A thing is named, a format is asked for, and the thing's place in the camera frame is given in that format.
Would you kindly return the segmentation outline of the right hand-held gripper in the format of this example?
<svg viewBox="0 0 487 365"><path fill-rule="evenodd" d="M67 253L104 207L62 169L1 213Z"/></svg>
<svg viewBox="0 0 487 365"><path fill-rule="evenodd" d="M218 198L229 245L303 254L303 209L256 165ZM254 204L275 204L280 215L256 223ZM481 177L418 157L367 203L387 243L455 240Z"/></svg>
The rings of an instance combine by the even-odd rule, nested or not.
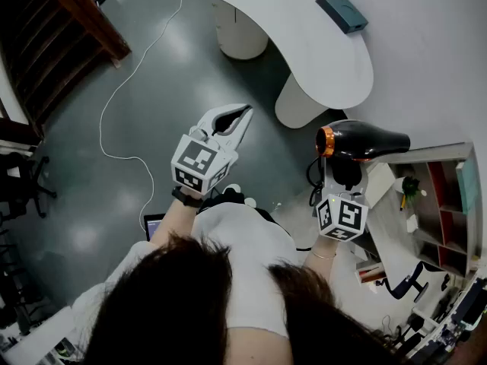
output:
<svg viewBox="0 0 487 365"><path fill-rule="evenodd" d="M357 192L332 192L335 187L332 158L323 159L323 197L316 205L319 235L337 241L351 241L364 233L368 206L364 194L368 186L368 162L360 163L361 180Z"/></svg>

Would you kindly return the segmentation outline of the laptop computer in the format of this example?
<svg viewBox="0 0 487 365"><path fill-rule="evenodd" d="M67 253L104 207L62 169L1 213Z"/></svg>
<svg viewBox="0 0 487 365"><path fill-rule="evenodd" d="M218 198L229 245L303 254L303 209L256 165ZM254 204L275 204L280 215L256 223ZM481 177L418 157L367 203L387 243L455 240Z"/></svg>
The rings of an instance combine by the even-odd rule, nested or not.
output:
<svg viewBox="0 0 487 365"><path fill-rule="evenodd" d="M147 241L154 236L159 224L164 219L165 214L147 214L144 216L145 234Z"/></svg>

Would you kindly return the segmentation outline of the dark wooden staircase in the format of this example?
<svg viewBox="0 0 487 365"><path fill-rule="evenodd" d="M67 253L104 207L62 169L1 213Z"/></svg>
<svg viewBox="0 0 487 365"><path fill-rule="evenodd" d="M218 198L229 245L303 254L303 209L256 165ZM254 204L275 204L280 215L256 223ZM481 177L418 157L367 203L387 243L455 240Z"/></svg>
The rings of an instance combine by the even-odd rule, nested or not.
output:
<svg viewBox="0 0 487 365"><path fill-rule="evenodd" d="M130 52L97 0L0 0L0 63L38 136L81 80Z"/></svg>

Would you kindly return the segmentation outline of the teal rectangular box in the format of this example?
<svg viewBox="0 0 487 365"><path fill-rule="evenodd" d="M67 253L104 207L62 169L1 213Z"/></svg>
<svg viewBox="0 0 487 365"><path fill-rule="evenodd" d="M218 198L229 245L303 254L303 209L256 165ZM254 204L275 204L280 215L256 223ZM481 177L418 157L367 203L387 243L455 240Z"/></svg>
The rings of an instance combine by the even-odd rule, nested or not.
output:
<svg viewBox="0 0 487 365"><path fill-rule="evenodd" d="M365 16L349 0L315 0L344 34L362 31L368 25Z"/></svg>

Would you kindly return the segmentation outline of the black office chair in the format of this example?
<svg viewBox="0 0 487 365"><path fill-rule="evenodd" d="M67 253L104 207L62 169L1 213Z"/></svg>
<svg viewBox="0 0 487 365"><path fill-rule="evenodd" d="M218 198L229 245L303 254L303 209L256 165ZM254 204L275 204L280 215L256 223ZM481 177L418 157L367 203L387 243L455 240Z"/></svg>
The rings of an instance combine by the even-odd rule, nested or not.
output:
<svg viewBox="0 0 487 365"><path fill-rule="evenodd" d="M8 204L7 214L0 211L0 226L25 215L30 200L34 201L38 215L46 217L40 208L40 193L57 198L56 192L39 184L41 171L48 163L47 156L43 156L37 163L17 152L0 154L0 203Z"/></svg>

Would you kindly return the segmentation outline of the small green potted plant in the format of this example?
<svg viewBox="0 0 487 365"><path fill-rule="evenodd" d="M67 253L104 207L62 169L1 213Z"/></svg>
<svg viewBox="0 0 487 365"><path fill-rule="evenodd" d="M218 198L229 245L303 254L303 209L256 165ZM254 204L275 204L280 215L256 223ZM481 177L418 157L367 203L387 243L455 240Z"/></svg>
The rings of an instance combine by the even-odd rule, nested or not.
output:
<svg viewBox="0 0 487 365"><path fill-rule="evenodd" d="M411 176L397 178L393 184L397 192L402 193L406 200L414 198L419 191L419 180Z"/></svg>

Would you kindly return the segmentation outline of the black orange-ringed hair dryer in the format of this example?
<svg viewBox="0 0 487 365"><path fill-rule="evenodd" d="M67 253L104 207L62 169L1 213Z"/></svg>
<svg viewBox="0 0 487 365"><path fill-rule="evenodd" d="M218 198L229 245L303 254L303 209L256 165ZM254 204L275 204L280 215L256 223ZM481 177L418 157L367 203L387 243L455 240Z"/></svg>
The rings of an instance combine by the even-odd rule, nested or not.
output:
<svg viewBox="0 0 487 365"><path fill-rule="evenodd" d="M360 163L410 149L410 137L367 122L343 119L318 129L315 137L317 157L307 166L306 178L313 187L308 204L312 208L323 197L323 159L332 158L335 187L332 192L357 192L361 180Z"/></svg>

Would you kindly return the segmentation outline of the white flat box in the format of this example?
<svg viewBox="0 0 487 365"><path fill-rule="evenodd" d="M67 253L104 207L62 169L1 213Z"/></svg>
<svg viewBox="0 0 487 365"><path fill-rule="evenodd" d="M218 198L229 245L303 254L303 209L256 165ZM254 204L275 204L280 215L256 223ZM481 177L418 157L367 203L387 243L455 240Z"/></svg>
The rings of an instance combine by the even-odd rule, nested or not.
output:
<svg viewBox="0 0 487 365"><path fill-rule="evenodd" d="M395 176L387 163L375 163L367 170L368 184L365 190L365 201L373 208L387 193L395 181Z"/></svg>

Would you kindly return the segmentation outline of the teal book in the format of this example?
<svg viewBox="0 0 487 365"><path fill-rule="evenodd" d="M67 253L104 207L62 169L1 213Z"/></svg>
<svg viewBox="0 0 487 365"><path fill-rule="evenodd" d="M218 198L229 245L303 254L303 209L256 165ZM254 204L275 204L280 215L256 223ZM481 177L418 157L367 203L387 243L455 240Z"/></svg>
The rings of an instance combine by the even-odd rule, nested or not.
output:
<svg viewBox="0 0 487 365"><path fill-rule="evenodd" d="M478 180L475 161L472 157L461 161L456 166L457 181L460 189L462 211L467 214L478 195Z"/></svg>

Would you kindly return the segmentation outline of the white curved table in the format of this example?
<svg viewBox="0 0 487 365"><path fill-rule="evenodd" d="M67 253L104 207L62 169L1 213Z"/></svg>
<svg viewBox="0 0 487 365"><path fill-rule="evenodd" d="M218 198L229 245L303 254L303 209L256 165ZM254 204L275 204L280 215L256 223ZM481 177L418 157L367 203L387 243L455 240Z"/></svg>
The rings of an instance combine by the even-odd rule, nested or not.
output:
<svg viewBox="0 0 487 365"><path fill-rule="evenodd" d="M362 35L344 34L315 0L212 0L212 6L227 57L255 59L273 42L287 62L291 73L275 102L281 124L302 128L370 94L374 73Z"/></svg>

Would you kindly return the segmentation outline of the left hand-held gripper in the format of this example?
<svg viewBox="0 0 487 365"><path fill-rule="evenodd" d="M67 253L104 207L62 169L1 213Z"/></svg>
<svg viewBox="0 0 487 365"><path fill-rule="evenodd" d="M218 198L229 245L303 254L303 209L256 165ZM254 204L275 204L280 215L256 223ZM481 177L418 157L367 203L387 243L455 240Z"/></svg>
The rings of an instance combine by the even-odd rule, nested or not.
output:
<svg viewBox="0 0 487 365"><path fill-rule="evenodd" d="M200 195L209 193L237 160L237 147L252 117L253 108L245 103L210 109L180 139L171 160L174 182Z"/></svg>

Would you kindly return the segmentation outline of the white t-shirt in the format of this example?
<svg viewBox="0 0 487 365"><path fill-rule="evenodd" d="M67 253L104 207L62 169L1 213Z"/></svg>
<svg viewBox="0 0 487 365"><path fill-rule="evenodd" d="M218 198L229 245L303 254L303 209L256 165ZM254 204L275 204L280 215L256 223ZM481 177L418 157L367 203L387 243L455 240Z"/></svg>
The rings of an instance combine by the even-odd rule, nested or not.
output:
<svg viewBox="0 0 487 365"><path fill-rule="evenodd" d="M256 209L223 203L196 216L192 235L230 249L231 295L226 315L229 328L254 328L287 336L284 301L268 267L280 262L297 264L294 240L278 224L266 220ZM132 270L155 246L135 243L113 273L85 291L72 305L75 342L87 346L105 296L121 275Z"/></svg>

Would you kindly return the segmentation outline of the person's left forearm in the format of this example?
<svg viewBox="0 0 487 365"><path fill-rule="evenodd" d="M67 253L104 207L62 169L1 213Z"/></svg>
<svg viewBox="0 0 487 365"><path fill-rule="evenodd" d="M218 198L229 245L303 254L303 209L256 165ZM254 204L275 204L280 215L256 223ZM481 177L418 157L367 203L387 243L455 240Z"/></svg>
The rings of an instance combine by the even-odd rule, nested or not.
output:
<svg viewBox="0 0 487 365"><path fill-rule="evenodd" d="M162 247L168 243L172 234L189 236L198 211L198 208L184 205L178 198L173 198L173 202L154 232L150 243Z"/></svg>

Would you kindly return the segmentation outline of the grey shelf unit red compartments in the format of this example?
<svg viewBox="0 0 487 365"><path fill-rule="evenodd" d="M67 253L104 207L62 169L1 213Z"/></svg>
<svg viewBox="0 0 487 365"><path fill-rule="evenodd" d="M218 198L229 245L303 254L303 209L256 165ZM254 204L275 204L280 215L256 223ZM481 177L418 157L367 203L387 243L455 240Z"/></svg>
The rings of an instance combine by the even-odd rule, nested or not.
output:
<svg viewBox="0 0 487 365"><path fill-rule="evenodd" d="M406 200L392 185L368 213L368 230L392 286L412 274L419 262L469 276L472 258L482 244L482 198L478 181L476 201L463 213L456 166L470 157L478 180L471 143L391 154L368 164L387 163L396 179L419 180L414 198Z"/></svg>

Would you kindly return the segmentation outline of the black wristband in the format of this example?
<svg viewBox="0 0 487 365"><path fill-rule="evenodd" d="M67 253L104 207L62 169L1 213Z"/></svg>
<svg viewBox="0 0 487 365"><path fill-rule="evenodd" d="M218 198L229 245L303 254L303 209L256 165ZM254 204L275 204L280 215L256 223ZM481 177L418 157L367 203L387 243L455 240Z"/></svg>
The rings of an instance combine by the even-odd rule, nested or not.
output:
<svg viewBox="0 0 487 365"><path fill-rule="evenodd" d="M176 186L172 189L171 195L184 206L191 208L200 208L203 200L201 198L193 198L191 195L185 194L181 186Z"/></svg>

